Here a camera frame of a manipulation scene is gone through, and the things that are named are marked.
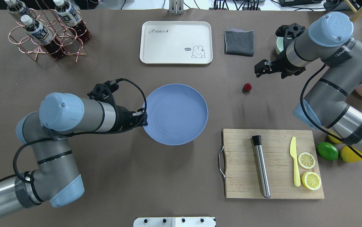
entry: gray cloth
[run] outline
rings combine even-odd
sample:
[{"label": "gray cloth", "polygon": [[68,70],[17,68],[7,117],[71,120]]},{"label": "gray cloth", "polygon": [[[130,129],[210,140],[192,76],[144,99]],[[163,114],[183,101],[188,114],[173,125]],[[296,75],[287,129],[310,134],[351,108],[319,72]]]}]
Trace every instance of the gray cloth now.
[{"label": "gray cloth", "polygon": [[224,53],[228,55],[254,55],[254,31],[230,28],[224,31]]}]

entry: yellow lemon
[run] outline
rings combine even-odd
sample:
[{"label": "yellow lemon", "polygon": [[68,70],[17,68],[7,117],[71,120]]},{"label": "yellow lemon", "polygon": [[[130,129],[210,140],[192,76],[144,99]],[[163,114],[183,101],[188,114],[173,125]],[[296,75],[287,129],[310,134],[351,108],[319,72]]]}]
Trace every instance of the yellow lemon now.
[{"label": "yellow lemon", "polygon": [[347,161],[347,162],[357,162],[357,161],[360,161],[361,160],[361,157],[359,157],[357,154],[355,154],[351,148],[349,148],[348,146],[344,146],[342,149],[341,149],[341,158],[344,160],[344,161]]},{"label": "yellow lemon", "polygon": [[315,158],[308,152],[303,152],[297,158],[300,166],[305,169],[312,169],[315,166]]},{"label": "yellow lemon", "polygon": [[331,142],[333,142],[334,144],[342,144],[341,141],[337,140],[336,138],[333,138],[332,136],[328,135],[328,138]]},{"label": "yellow lemon", "polygon": [[302,175],[302,183],[310,190],[317,190],[321,187],[321,177],[314,172],[305,172]]}]

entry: white bottle cap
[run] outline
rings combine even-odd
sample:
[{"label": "white bottle cap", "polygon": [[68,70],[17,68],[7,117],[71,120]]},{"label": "white bottle cap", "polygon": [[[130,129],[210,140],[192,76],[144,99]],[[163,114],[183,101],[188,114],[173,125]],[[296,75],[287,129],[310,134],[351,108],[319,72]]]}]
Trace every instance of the white bottle cap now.
[{"label": "white bottle cap", "polygon": [[16,0],[5,0],[5,2],[6,2],[6,4],[8,4],[9,6],[14,6],[17,1],[16,1]]},{"label": "white bottle cap", "polygon": [[21,22],[23,22],[24,25],[29,26],[32,24],[32,18],[28,15],[24,15],[21,17]]},{"label": "white bottle cap", "polygon": [[57,5],[57,6],[61,6],[61,5],[63,5],[65,2],[64,2],[64,0],[54,0],[54,3],[55,3],[55,5]]}]

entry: soda bottle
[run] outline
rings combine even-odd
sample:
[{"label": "soda bottle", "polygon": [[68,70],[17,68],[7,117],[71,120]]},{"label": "soda bottle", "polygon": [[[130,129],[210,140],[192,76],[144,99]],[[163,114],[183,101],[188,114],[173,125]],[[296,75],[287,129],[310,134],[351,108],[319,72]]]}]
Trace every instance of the soda bottle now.
[{"label": "soda bottle", "polygon": [[83,43],[89,40],[91,38],[91,34],[87,30],[86,24],[81,19],[80,15],[77,13],[74,7],[69,2],[65,2],[64,0],[54,0],[54,3],[56,4],[56,13],[62,19],[64,24],[67,27],[73,28],[76,31],[78,38],[82,40]]},{"label": "soda bottle", "polygon": [[59,59],[65,54],[61,48],[60,41],[47,29],[39,20],[32,19],[28,15],[21,17],[21,22],[25,25],[27,34],[40,44],[51,57]]},{"label": "soda bottle", "polygon": [[27,8],[25,3],[23,3],[22,1],[5,0],[5,2],[8,5],[7,10],[11,14],[11,16],[14,17],[14,19],[16,21],[21,22],[20,19],[21,19],[21,16],[23,16],[23,15],[28,15],[32,19],[35,19],[35,17],[31,13],[31,11]]}]

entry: robotic arm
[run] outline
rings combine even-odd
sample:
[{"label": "robotic arm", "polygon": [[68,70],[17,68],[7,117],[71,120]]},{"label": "robotic arm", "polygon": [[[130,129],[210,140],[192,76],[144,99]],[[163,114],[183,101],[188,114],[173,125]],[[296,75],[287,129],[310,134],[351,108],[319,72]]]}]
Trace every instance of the robotic arm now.
[{"label": "robotic arm", "polygon": [[[269,63],[255,66],[257,77],[281,72],[282,79],[299,75],[316,59],[329,69],[303,99],[304,107],[317,124],[343,138],[343,143],[362,152],[362,113],[345,103],[357,86],[362,86],[362,43],[353,37],[348,16],[331,12],[315,21],[308,30],[292,24],[276,32],[284,37],[284,50]],[[294,115],[315,128],[298,105]]]},{"label": "robotic arm", "polygon": [[41,140],[31,144],[39,169],[16,172],[16,177],[0,182],[0,218],[48,200],[53,207],[61,207],[83,195],[83,181],[67,137],[114,134],[147,125],[145,108],[129,112],[116,105],[112,93],[122,80],[131,82],[117,79],[97,84],[87,94],[90,99],[51,93],[42,101],[39,112],[30,113],[18,123],[16,134],[22,143]]}]

